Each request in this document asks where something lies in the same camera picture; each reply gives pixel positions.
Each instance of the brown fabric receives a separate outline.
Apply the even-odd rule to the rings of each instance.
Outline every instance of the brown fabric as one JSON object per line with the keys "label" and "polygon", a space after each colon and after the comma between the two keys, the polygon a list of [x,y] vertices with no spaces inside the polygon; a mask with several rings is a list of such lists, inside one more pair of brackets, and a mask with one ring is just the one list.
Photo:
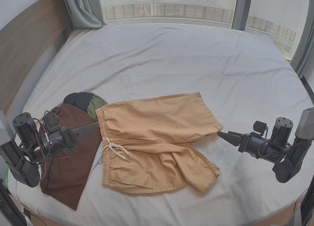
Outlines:
{"label": "brown fabric", "polygon": [[139,194],[190,184],[204,192],[217,179],[218,168],[186,143],[222,130],[200,93],[112,103],[96,114],[103,146],[108,137],[133,158],[104,150],[103,185]]}
{"label": "brown fabric", "polygon": [[[59,125],[68,128],[94,123],[86,112],[69,104],[62,104],[52,112],[57,114]],[[47,173],[40,182],[41,191],[76,210],[100,142],[100,130],[97,129],[77,142],[71,149],[71,157],[47,161]],[[65,149],[54,158],[66,155],[69,155],[69,151]]]}

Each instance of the drawstring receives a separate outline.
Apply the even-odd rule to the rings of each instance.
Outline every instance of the drawstring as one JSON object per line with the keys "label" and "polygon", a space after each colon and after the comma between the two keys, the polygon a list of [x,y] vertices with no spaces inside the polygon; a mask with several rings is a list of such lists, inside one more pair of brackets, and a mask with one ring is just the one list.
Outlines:
{"label": "drawstring", "polygon": [[101,150],[101,152],[104,151],[104,150],[109,150],[109,149],[111,149],[117,156],[119,156],[119,157],[121,157],[122,159],[127,160],[128,162],[130,162],[130,161],[129,161],[128,159],[126,159],[123,155],[120,155],[118,152],[116,152],[116,151],[112,148],[112,147],[115,147],[115,148],[117,148],[117,149],[123,150],[131,159],[133,159],[133,158],[130,156],[129,152],[128,152],[124,147],[122,147],[122,146],[120,146],[120,145],[117,145],[117,144],[115,144],[115,143],[113,143],[113,142],[110,142],[110,140],[109,140],[108,137],[105,137],[105,138],[106,138],[107,142],[109,143],[109,145],[104,146],[104,148]]}

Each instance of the bed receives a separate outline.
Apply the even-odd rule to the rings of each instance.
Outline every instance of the bed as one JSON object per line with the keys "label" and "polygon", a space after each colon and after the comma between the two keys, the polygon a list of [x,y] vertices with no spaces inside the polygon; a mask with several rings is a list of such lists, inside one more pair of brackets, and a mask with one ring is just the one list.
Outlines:
{"label": "bed", "polygon": [[[40,78],[23,111],[41,118],[72,92],[108,103],[200,91],[229,130],[249,133],[260,120],[294,122],[313,104],[272,41],[249,32],[192,24],[123,24],[71,33]],[[119,193],[102,183],[102,165],[88,177],[76,211],[9,173],[9,190],[30,211],[63,225],[252,225],[294,203],[308,187],[313,147],[300,173],[279,183],[273,165],[239,153],[217,135],[192,143],[219,168],[205,193],[191,186],[153,194]]]}

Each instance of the khaki shorts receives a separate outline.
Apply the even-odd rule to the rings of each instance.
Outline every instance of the khaki shorts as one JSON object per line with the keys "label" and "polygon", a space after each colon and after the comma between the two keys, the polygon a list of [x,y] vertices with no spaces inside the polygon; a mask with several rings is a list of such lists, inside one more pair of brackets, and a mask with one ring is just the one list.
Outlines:
{"label": "khaki shorts", "polygon": [[222,130],[199,92],[112,103],[96,114],[103,146],[108,138],[132,157],[114,148],[122,159],[107,147],[103,185],[139,194],[190,184],[204,192],[217,179],[217,166],[187,143]]}

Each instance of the wooden headboard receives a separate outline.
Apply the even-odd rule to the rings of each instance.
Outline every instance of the wooden headboard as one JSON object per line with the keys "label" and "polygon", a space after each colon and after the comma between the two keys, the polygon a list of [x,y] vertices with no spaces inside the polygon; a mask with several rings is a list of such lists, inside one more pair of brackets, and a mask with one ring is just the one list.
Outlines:
{"label": "wooden headboard", "polygon": [[63,0],[40,0],[0,30],[0,110],[5,115],[27,74],[70,22]]}

